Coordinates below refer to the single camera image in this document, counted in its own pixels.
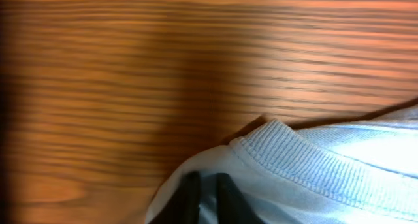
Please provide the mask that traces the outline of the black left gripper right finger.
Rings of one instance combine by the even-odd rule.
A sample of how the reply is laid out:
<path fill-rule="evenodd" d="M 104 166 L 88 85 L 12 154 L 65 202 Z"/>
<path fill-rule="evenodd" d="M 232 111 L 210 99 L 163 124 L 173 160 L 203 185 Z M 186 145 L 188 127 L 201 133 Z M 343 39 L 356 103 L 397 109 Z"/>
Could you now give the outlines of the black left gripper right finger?
<path fill-rule="evenodd" d="M 263 224 L 226 173 L 216 174 L 216 199 L 219 224 Z"/>

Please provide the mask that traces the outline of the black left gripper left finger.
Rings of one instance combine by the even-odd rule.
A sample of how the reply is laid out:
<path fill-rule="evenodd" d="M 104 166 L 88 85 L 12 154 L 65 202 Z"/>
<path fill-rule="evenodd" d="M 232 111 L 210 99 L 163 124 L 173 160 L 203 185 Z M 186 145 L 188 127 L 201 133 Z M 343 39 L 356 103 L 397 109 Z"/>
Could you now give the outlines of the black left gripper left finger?
<path fill-rule="evenodd" d="M 190 172 L 182 177 L 174 194 L 150 224 L 197 224 L 200 200 L 201 176 Z"/>

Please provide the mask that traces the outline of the light blue printed t-shirt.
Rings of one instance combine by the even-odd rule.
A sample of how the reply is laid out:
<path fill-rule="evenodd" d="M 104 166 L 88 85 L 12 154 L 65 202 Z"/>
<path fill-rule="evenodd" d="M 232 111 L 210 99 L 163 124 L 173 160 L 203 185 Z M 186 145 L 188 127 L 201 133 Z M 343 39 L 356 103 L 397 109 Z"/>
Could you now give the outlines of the light blue printed t-shirt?
<path fill-rule="evenodd" d="M 416 223 L 417 107 L 300 130 L 272 120 L 180 165 L 153 198 L 147 223 L 194 171 L 201 223 L 217 221 L 218 173 L 265 223 Z"/>

